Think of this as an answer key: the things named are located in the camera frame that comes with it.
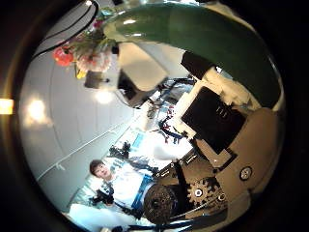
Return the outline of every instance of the bolt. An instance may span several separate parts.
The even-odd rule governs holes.
[[[251,167],[247,166],[242,168],[242,170],[240,171],[240,179],[242,181],[247,181],[252,175],[252,169]]]
[[[197,188],[197,189],[194,191],[194,194],[195,194],[195,196],[200,197],[201,195],[203,195],[203,192],[202,192],[201,189]]]

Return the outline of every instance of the white shirt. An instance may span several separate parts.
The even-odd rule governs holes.
[[[114,189],[114,201],[131,208],[138,193],[145,174],[133,170],[129,164],[125,164],[109,182]]]

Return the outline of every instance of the wire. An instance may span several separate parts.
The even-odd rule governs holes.
[[[130,106],[130,105],[128,105],[127,103],[125,103],[125,102],[116,94],[116,92],[114,92],[114,94],[116,95],[117,99],[118,99],[121,103],[123,103],[123,104],[125,104],[126,106],[132,108],[132,106]]]
[[[64,41],[62,41],[61,43],[58,43],[58,44],[56,44],[56,45],[53,45],[53,46],[51,46],[50,48],[47,48],[47,49],[45,49],[45,50],[43,50],[43,51],[37,53],[36,55],[34,55],[34,56],[31,58],[31,61],[30,61],[30,62],[32,62],[32,61],[33,61],[34,59],[36,59],[37,57],[39,57],[39,56],[41,56],[41,55],[47,53],[48,51],[51,51],[51,50],[55,49],[56,47],[62,46],[63,44],[67,43],[68,41],[70,41],[71,39],[73,39],[74,37],[76,37],[79,33],[81,33],[82,31],[84,31],[84,30],[95,20],[97,14],[98,14],[98,2],[95,1],[95,0],[90,0],[90,1],[95,5],[96,10],[95,10],[93,16],[91,17],[91,19],[89,20],[89,22],[88,22],[85,26],[83,26],[81,29],[79,29],[77,32],[75,32],[72,36],[70,36],[69,38],[67,38],[67,39],[65,39]]]
[[[46,41],[46,40],[48,40],[48,39],[50,39],[50,38],[52,38],[52,37],[54,37],[54,36],[57,36],[57,35],[59,35],[59,34],[65,32],[65,31],[71,29],[71,27],[73,27],[77,22],[79,22],[79,21],[90,11],[90,9],[91,9],[91,8],[88,7],[88,8],[87,8],[87,11],[86,11],[81,17],[79,17],[73,24],[71,24],[70,26],[68,26],[67,28],[65,28],[65,29],[63,29],[63,30],[61,30],[61,31],[59,31],[59,32],[56,32],[56,33],[54,33],[54,34],[52,34],[52,35],[50,35],[50,36],[44,38],[44,39],[42,40],[42,42],[44,42],[44,41]]]

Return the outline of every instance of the metal gear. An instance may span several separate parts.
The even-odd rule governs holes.
[[[188,191],[189,202],[194,203],[194,206],[202,205],[206,202],[207,197],[212,195],[211,186],[206,180],[200,180],[190,184]]]

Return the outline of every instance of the fisheye lens view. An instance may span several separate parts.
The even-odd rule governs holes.
[[[225,228],[285,133],[275,60],[220,1],[82,1],[38,44],[17,113],[42,192],[90,232]]]

